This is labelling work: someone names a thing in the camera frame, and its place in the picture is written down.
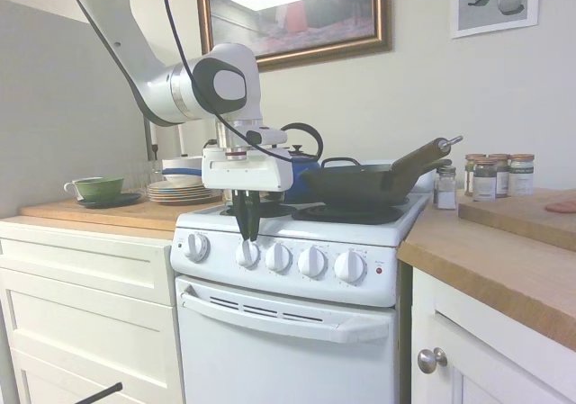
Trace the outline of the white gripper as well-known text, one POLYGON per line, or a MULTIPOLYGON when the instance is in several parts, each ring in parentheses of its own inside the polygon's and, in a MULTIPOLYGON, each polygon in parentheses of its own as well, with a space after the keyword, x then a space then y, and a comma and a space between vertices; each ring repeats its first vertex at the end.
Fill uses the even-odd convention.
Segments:
POLYGON ((258 150, 229 159, 221 148, 202 153, 202 182, 207 188, 233 190, 232 209, 244 240, 255 242, 260 222, 260 192, 284 192, 293 185, 292 164, 258 150))

